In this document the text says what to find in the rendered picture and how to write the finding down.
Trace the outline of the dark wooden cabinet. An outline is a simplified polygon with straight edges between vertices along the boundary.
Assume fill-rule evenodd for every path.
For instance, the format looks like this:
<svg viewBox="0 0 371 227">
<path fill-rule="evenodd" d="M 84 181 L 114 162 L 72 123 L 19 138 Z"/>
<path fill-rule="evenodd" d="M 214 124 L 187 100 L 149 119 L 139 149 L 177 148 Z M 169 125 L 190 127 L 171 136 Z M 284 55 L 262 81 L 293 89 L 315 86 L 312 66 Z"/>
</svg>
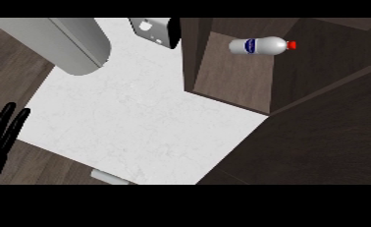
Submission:
<svg viewBox="0 0 371 227">
<path fill-rule="evenodd" d="M 274 115 L 371 74 L 371 18 L 183 18 L 184 90 Z M 236 38 L 278 36 L 298 48 L 234 55 Z"/>
</svg>

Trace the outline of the bottled water with red cap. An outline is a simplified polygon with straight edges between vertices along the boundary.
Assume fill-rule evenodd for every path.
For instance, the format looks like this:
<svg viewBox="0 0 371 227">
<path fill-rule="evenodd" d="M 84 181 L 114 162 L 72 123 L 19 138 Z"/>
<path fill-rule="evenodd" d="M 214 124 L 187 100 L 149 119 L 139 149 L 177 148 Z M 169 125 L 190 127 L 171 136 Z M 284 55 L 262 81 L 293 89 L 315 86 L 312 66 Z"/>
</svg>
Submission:
<svg viewBox="0 0 371 227">
<path fill-rule="evenodd" d="M 277 36 L 234 39 L 230 43 L 230 52 L 233 54 L 275 56 L 287 50 L 296 49 L 298 42 L 295 40 L 284 40 Z"/>
</svg>

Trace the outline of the dark wooden cabinet door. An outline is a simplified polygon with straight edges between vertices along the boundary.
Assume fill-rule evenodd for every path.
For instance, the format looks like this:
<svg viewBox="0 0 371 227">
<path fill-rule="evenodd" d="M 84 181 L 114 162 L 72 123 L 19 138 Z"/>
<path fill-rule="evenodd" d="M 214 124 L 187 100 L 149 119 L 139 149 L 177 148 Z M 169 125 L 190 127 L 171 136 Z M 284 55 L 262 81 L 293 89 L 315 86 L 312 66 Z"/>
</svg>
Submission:
<svg viewBox="0 0 371 227">
<path fill-rule="evenodd" d="M 371 66 L 268 117 L 199 183 L 371 184 Z"/>
</svg>

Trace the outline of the grey panel with black edge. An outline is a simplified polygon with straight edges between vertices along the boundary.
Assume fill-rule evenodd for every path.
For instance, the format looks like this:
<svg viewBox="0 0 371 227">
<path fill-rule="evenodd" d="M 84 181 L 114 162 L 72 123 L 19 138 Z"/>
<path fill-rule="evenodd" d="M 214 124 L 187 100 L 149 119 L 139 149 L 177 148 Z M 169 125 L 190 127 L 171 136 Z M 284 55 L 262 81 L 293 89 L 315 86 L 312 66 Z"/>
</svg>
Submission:
<svg viewBox="0 0 371 227">
<path fill-rule="evenodd" d="M 134 33 L 142 38 L 174 49 L 181 38 L 178 18 L 130 18 Z"/>
</svg>

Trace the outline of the small pale grey block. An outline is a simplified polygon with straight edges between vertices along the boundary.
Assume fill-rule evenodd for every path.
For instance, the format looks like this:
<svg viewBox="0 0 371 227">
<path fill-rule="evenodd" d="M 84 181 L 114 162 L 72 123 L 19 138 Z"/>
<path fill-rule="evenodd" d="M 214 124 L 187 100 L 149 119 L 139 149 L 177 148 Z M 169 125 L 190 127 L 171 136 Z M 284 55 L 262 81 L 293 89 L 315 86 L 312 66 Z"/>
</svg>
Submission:
<svg viewBox="0 0 371 227">
<path fill-rule="evenodd" d="M 94 169 L 91 171 L 90 176 L 94 179 L 100 180 L 102 182 L 105 182 L 105 183 L 108 183 L 111 185 L 127 185 L 130 183 L 128 180 L 114 176 L 112 174 L 109 174 L 109 173 L 106 173 L 106 172 L 103 172 L 103 171 L 100 171 L 97 169 Z"/>
</svg>

